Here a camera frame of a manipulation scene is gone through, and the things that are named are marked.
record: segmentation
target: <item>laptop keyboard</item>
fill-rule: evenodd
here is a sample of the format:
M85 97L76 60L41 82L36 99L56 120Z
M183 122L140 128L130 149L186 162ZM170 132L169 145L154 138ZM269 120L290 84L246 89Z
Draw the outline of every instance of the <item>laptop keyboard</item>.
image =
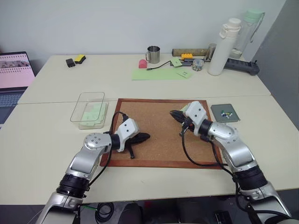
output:
M0 94L0 107L4 107L4 106L16 106L16 104L18 103L21 94Z

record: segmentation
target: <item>white bottle cap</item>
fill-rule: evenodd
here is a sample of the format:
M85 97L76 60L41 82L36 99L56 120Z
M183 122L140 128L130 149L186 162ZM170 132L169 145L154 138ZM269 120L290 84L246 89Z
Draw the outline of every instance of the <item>white bottle cap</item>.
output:
M219 33L221 38L237 37L241 28L241 20L237 18L231 18L228 23L222 25L222 29Z

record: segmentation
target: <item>mint green bottle lid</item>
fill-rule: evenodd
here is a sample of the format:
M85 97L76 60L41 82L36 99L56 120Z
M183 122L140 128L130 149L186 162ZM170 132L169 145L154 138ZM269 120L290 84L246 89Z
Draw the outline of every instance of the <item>mint green bottle lid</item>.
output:
M264 12L260 10L248 9L245 14L244 20L250 23L257 23L263 14Z

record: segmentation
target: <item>laptop screen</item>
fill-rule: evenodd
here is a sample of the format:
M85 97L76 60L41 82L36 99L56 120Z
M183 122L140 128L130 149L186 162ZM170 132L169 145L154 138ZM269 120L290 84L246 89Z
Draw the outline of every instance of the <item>laptop screen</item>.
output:
M34 77L26 52L0 54L0 89L28 87Z

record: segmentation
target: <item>yellow object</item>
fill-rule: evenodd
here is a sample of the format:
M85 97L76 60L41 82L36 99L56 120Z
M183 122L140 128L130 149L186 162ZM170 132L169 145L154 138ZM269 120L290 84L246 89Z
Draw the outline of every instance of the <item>yellow object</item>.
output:
M193 58L193 55L192 54L181 54L181 57L182 57L182 59Z
M85 57L85 55L78 55L76 58L75 58L75 63L79 63L79 62L83 62L83 58Z

